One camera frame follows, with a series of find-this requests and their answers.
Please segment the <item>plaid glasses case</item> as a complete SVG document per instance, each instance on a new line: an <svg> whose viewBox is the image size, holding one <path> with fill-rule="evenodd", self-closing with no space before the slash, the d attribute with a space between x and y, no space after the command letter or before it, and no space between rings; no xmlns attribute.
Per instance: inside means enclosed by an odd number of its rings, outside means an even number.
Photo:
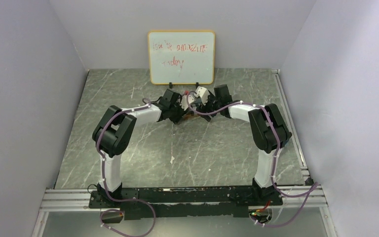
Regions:
<svg viewBox="0 0 379 237"><path fill-rule="evenodd" d="M202 117L202 116L200 114L197 114L194 112L189 112L189 113L183 115L183 117L181 118L181 122L189 120L189 119L198 118L198 117Z"/></svg>

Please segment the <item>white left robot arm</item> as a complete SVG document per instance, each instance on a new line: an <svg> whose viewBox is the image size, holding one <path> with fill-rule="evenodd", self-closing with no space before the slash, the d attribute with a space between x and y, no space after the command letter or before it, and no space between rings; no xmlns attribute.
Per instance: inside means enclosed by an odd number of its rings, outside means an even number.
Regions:
<svg viewBox="0 0 379 237"><path fill-rule="evenodd" d="M144 98L142 106L122 109L111 105L107 108L92 139L101 161L101 180L97 189L108 207L116 207L121 202L121 156L130 143L134 128L163 120L177 124L188 111L185 97L186 94L169 88L155 101Z"/></svg>

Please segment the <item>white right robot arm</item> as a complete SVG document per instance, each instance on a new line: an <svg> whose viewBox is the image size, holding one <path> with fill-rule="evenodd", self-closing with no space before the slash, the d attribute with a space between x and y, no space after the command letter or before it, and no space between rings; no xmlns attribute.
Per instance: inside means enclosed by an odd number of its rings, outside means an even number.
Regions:
<svg viewBox="0 0 379 237"><path fill-rule="evenodd" d="M233 100L227 85L214 88L214 93L198 87L196 93L201 99L197 111L209 116L221 114L229 119L239 119L249 123L255 145L260 150L258 167L254 176L258 185L251 192L254 203L262 205L270 199L268 187L275 184L275 170L282 148L292 137L287 124L275 103L254 105Z"/></svg>

